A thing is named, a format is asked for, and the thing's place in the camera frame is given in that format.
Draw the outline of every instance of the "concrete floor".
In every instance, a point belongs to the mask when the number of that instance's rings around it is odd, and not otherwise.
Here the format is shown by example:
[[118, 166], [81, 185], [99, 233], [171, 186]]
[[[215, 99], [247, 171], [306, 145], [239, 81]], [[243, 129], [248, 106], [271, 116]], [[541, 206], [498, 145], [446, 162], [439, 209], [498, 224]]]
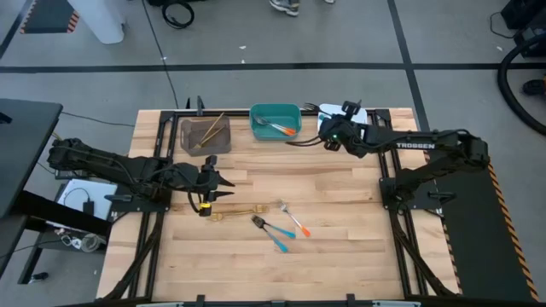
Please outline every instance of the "concrete floor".
[[[0, 42], [25, 0], [0, 3]], [[140, 0], [117, 0], [128, 20], [125, 40], [100, 44], [83, 21], [72, 34], [15, 34], [0, 67], [93, 67], [160, 65], [160, 54]], [[395, 0], [414, 63], [496, 63], [514, 47], [489, 32], [488, 16], [506, 0]], [[402, 63], [391, 13], [384, 0], [339, 0], [334, 6], [302, 0], [299, 18], [272, 10], [267, 0], [211, 0], [194, 5], [196, 20], [177, 31], [148, 7], [169, 65], [299, 62]], [[501, 20], [498, 31], [509, 32]], [[517, 61], [529, 61], [518, 58]], [[546, 139], [524, 126], [508, 109], [488, 70], [415, 72], [431, 128], [467, 128], [490, 145], [492, 161], [510, 209], [535, 285], [546, 298], [543, 174]], [[542, 71], [515, 71], [517, 89]], [[250, 107], [260, 102], [363, 100], [365, 107], [413, 107], [404, 70], [317, 69], [171, 72], [178, 99], [201, 95], [207, 107]], [[164, 72], [0, 73], [0, 97], [54, 101], [66, 111], [103, 120], [133, 123], [139, 109], [174, 108]], [[546, 121], [543, 98], [521, 97]], [[124, 154], [132, 129], [61, 115], [56, 132], [91, 146]], [[518, 149], [505, 146], [517, 140]], [[36, 168], [26, 186], [53, 198], [60, 182]], [[25, 233], [20, 246], [32, 244]], [[17, 253], [0, 279], [6, 305], [58, 305], [91, 301], [102, 257], [45, 251], [38, 269], [47, 282], [18, 286], [15, 280], [27, 251]]]

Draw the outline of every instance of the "black robotic arm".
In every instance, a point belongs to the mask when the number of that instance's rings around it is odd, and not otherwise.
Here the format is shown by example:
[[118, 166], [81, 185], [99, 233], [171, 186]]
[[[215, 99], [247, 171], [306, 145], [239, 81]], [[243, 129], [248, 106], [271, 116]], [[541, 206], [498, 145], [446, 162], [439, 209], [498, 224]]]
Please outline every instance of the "black robotic arm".
[[[331, 115], [331, 119], [323, 120], [317, 137], [287, 144], [307, 147], [323, 142], [327, 150], [338, 151], [343, 146], [347, 153], [358, 158], [363, 158], [366, 154], [385, 153], [394, 148], [445, 152], [442, 158], [429, 164], [414, 170], [405, 168], [398, 171], [395, 178], [381, 179], [381, 195], [387, 210], [398, 213], [401, 205], [412, 200], [415, 191], [424, 182], [456, 171], [481, 171], [489, 164], [487, 143], [466, 130], [393, 131], [377, 125], [352, 122], [352, 116], [360, 110], [360, 103], [346, 101], [342, 110], [346, 114], [334, 114]], [[394, 237], [404, 246], [431, 288], [439, 296], [454, 296], [455, 294], [434, 275], [410, 242], [398, 221], [397, 214], [390, 216]]]
[[[88, 171], [97, 177], [126, 186], [133, 196], [164, 207], [166, 194], [188, 193], [189, 203], [200, 216], [211, 215], [211, 203], [218, 197], [233, 194], [217, 191], [218, 185], [234, 187], [214, 170], [216, 156], [206, 158], [200, 170], [188, 163], [173, 164], [168, 159], [127, 158], [85, 145], [79, 139], [55, 140], [49, 150], [49, 166], [59, 171]], [[191, 194], [197, 194], [199, 208]]]

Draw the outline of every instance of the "teal plastic bin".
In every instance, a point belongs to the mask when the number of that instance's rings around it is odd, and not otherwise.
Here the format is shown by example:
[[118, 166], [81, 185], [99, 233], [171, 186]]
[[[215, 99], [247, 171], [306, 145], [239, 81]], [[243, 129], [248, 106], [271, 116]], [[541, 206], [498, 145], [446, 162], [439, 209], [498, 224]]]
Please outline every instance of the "teal plastic bin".
[[[254, 137], [260, 141], [290, 141], [296, 138], [301, 131], [301, 112], [298, 106], [291, 103], [255, 104], [250, 108], [249, 115]], [[254, 120], [253, 115], [261, 116], [272, 124], [295, 129], [296, 135], [287, 136], [270, 125], [260, 125]]]

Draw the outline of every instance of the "brown tray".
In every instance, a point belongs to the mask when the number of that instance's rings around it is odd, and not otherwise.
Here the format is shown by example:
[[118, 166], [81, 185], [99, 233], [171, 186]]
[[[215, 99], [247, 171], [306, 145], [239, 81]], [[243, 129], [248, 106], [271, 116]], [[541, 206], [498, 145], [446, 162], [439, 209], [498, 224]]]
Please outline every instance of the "brown tray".
[[212, 139], [205, 143], [202, 148], [194, 148], [201, 138], [205, 135], [214, 120], [191, 121], [183, 120], [180, 136], [180, 146], [186, 153], [192, 157], [210, 154], [226, 154], [231, 151], [231, 131], [229, 128], [229, 117], [223, 116], [212, 129], [211, 135], [215, 130], [223, 129]]

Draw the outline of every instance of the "wooden table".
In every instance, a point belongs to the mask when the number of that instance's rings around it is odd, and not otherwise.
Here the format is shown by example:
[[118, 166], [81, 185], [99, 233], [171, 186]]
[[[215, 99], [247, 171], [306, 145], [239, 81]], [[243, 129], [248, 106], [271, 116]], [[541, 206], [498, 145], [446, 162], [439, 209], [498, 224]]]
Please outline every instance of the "wooden table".
[[[390, 112], [394, 130], [416, 130], [410, 108]], [[159, 116], [160, 111], [140, 111], [131, 157], [153, 155]], [[388, 213], [381, 205], [377, 155], [358, 159], [343, 148], [334, 153], [322, 146], [259, 142], [248, 118], [230, 122], [232, 150], [218, 156], [217, 169], [236, 185], [223, 190], [235, 194], [215, 202], [213, 210], [267, 205], [270, 212], [261, 217], [294, 231], [297, 238], [279, 235], [289, 248], [289, 253], [281, 253], [250, 216], [212, 222], [191, 210], [184, 193], [174, 193], [161, 237], [153, 301], [195, 301], [198, 294], [205, 294], [207, 301], [345, 300], [347, 293], [357, 299], [403, 298]], [[317, 118], [304, 117], [298, 140], [316, 134]], [[403, 150], [399, 155], [402, 167], [425, 163], [421, 151]], [[189, 157], [176, 145], [174, 158], [175, 163], [201, 165], [205, 157]], [[310, 230], [310, 238], [276, 207], [279, 198]], [[113, 226], [97, 297], [112, 290], [133, 260], [141, 215], [128, 214]], [[421, 255], [457, 292], [442, 223], [424, 211], [413, 211], [413, 218]], [[147, 267], [141, 270], [139, 295]], [[417, 293], [413, 265], [409, 271]]]

